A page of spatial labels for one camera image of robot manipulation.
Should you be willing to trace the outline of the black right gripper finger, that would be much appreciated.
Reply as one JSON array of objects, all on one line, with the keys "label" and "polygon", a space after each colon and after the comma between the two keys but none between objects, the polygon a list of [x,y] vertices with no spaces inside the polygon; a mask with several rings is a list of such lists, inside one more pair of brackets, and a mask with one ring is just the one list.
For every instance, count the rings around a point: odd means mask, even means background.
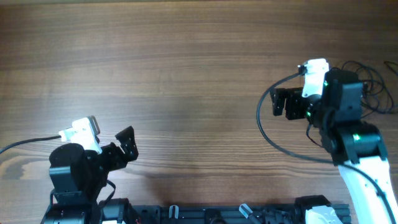
[{"label": "black right gripper finger", "polygon": [[307,110],[306,98],[302,97],[302,87],[287,89],[285,117],[288,120],[304,119]]},{"label": "black right gripper finger", "polygon": [[272,100],[272,113],[274,116],[280,116],[283,113],[287,90],[285,88],[273,88],[270,92]]}]

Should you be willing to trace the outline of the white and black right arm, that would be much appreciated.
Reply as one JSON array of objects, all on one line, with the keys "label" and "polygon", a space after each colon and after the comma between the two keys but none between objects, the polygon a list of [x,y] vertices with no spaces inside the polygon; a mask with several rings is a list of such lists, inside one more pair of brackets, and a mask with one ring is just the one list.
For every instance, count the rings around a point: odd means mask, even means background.
[{"label": "white and black right arm", "polygon": [[301,67],[302,88],[272,85],[273,114],[308,120],[319,130],[324,148],[343,178],[360,223],[397,223],[397,201],[390,165],[378,128],[362,121],[363,83],[353,72],[333,69],[312,72]]}]

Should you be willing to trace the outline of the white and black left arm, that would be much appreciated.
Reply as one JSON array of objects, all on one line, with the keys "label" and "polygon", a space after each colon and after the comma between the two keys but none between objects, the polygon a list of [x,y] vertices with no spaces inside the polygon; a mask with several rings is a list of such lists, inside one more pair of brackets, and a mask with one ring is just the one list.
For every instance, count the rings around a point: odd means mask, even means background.
[{"label": "white and black left arm", "polygon": [[102,152],[86,150],[81,144],[68,143],[50,155],[49,175],[53,183],[50,203],[42,223],[140,223],[140,215],[127,198],[113,194],[97,198],[103,187],[115,184],[108,179],[111,171],[123,169],[139,155],[132,126],[116,135],[117,146],[110,143]]}]

